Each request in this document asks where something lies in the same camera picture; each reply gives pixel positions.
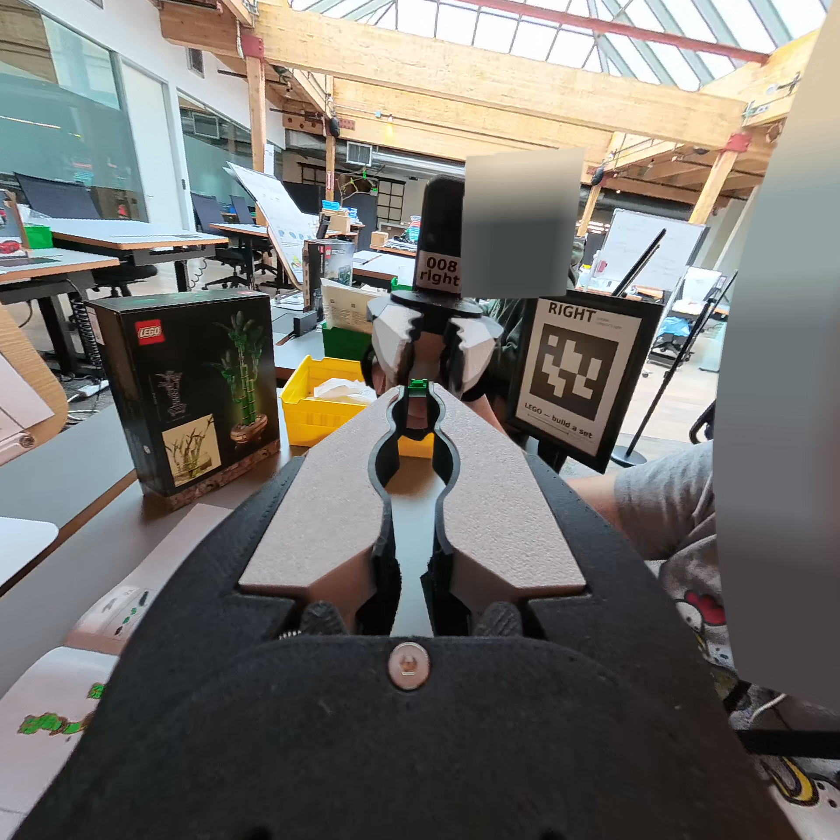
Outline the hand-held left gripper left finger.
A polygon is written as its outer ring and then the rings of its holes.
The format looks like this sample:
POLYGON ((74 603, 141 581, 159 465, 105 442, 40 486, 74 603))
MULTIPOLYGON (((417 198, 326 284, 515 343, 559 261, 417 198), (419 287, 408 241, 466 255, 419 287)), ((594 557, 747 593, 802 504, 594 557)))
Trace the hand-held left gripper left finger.
POLYGON ((239 578, 242 592, 329 602, 351 632, 391 633, 402 577, 385 486, 400 466, 402 398, 390 389, 309 450, 239 578))

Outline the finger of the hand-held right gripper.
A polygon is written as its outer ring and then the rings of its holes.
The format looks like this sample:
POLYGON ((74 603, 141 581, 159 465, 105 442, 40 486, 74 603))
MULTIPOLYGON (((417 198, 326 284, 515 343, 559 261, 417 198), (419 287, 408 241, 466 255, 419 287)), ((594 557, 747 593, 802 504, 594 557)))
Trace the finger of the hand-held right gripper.
POLYGON ((473 389, 486 370, 503 329, 493 318, 451 318, 446 327, 446 388, 451 394, 473 389))
POLYGON ((384 375, 385 387, 407 385, 424 315, 402 304, 370 304, 367 310, 375 362, 384 375))

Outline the person's right forearm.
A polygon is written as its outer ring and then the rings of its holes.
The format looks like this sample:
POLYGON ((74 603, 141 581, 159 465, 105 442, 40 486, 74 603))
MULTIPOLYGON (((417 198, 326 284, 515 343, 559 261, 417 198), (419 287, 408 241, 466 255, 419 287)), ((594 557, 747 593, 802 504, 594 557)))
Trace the person's right forearm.
POLYGON ((615 530, 630 542, 639 555, 646 557, 643 533, 636 528, 638 522, 629 497, 618 486, 618 475, 589 476, 568 481, 572 490, 595 510, 615 530))

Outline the small black lego box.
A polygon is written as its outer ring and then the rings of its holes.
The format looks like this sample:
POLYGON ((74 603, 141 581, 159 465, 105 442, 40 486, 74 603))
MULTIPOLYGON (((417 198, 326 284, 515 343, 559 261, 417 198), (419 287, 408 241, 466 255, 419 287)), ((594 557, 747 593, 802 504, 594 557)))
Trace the small black lego box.
POLYGON ((349 285, 352 281, 354 244, 339 238, 306 239, 302 247, 303 311, 322 310, 324 280, 349 285))

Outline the black bamboo lego set box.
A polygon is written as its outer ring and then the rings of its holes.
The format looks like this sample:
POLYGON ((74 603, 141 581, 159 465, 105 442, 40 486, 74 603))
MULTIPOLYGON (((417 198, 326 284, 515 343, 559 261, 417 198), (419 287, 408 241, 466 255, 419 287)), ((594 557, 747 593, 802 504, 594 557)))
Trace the black bamboo lego set box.
POLYGON ((145 496, 177 510, 279 452, 267 294, 109 297, 86 310, 145 496))

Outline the lego instruction booklet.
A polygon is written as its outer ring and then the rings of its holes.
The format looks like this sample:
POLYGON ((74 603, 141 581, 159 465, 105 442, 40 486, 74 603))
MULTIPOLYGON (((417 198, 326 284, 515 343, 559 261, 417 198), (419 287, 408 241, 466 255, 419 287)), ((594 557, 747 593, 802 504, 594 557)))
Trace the lego instruction booklet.
POLYGON ((230 510, 198 504, 139 566, 94 602, 62 645, 1 700, 1 838, 19 824, 87 729, 134 628, 195 546, 230 510))

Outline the green plastic bin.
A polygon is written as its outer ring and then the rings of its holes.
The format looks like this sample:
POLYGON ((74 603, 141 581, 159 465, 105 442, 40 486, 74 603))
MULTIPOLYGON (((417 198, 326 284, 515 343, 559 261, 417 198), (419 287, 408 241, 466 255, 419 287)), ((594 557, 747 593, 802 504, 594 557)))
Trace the green plastic bin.
POLYGON ((361 362, 372 346, 372 336, 367 332, 331 327, 322 323, 323 357, 361 362))

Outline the beige paper stack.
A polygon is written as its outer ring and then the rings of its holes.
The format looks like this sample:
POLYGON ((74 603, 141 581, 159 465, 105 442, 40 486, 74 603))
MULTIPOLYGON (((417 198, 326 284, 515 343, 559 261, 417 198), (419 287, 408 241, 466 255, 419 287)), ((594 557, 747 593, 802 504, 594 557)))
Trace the beige paper stack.
POLYGON ((372 335, 372 324, 367 319, 371 300, 388 295, 374 287, 352 287, 334 280, 322 280, 322 307, 327 326, 372 335))

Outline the clear plastic bags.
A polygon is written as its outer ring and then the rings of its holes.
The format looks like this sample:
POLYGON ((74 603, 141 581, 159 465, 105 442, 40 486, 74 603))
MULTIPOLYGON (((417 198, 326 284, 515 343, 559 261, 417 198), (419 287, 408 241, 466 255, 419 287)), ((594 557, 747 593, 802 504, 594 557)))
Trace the clear plastic bags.
POLYGON ((377 394, 363 381, 333 377, 315 385, 311 398, 321 402, 368 406, 377 399, 377 394))

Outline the yellow plastic bin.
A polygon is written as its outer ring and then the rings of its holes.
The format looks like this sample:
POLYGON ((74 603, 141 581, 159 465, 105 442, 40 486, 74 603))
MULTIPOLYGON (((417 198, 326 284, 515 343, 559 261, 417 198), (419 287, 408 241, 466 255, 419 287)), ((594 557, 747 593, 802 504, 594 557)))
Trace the yellow plastic bin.
POLYGON ((314 396, 316 388, 332 379, 362 382, 361 364, 335 358, 314 360, 307 355, 280 391, 290 446, 314 446, 363 411, 361 404, 314 396))

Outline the black framed marker sign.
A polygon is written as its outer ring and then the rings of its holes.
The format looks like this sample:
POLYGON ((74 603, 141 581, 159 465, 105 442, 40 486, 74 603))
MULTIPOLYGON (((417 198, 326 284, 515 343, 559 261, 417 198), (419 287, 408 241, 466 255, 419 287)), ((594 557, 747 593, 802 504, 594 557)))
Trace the black framed marker sign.
POLYGON ((507 422, 604 473, 662 311, 572 290, 527 300, 507 422))

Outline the black floor stand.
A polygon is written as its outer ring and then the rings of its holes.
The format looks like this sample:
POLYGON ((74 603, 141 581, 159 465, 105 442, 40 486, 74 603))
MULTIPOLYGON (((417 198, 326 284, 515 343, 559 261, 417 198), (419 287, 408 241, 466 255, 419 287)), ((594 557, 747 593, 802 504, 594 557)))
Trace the black floor stand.
POLYGON ((638 453, 636 451, 637 444, 639 443, 641 437, 643 436, 643 432, 646 429, 649 421, 651 420, 655 410, 658 407, 658 404, 662 400, 669 384, 673 381, 679 367, 687 361, 687 357, 689 351, 692 349, 693 344, 699 337, 701 331, 705 328, 707 322, 711 318, 711 314, 719 309, 721 303, 723 302, 724 298, 728 295, 730 289, 734 285, 736 279, 739 276, 739 269, 735 269, 731 276, 721 276, 719 280, 711 287, 710 291, 708 292, 707 296, 704 298, 701 310, 699 315, 695 318, 690 328, 689 334, 686 337, 686 340, 682 343, 679 347, 679 351, 673 362, 671 363, 670 367, 667 369, 667 372, 664 374, 663 379, 656 391, 656 394, 650 403, 649 408, 644 415, 641 423, 639 424, 636 433, 631 438, 631 441, 626 446, 616 446, 611 455, 611 461, 617 464, 620 467, 632 467, 632 466, 639 466, 647 462, 647 458, 638 453))

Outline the person's grey printed shirt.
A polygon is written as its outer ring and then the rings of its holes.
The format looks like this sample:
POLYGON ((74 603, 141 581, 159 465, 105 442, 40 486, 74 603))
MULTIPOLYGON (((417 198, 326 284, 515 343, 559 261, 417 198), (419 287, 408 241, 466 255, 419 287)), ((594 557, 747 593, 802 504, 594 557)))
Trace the person's grey printed shirt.
MULTIPOLYGON (((712 442, 621 470, 618 521, 710 667, 736 730, 838 732, 838 712, 739 680, 718 564, 712 442)), ((753 754, 761 780, 802 838, 839 837, 838 760, 753 754)))

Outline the white whiteboard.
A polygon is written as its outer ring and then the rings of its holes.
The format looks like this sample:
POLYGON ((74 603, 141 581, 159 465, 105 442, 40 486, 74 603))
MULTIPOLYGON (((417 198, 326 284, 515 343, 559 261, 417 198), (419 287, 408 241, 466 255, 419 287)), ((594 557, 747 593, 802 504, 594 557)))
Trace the white whiteboard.
POLYGON ((692 263, 705 225, 617 208, 603 246, 592 264, 589 288, 613 291, 661 230, 666 234, 634 284, 671 291, 692 263))

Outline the white rounded board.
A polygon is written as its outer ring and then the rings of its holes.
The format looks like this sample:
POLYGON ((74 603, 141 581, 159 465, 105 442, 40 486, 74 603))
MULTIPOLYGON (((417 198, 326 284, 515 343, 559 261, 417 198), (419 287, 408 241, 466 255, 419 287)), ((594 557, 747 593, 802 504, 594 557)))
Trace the white rounded board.
POLYGON ((1 517, 1 585, 9 583, 58 537, 53 522, 1 517))

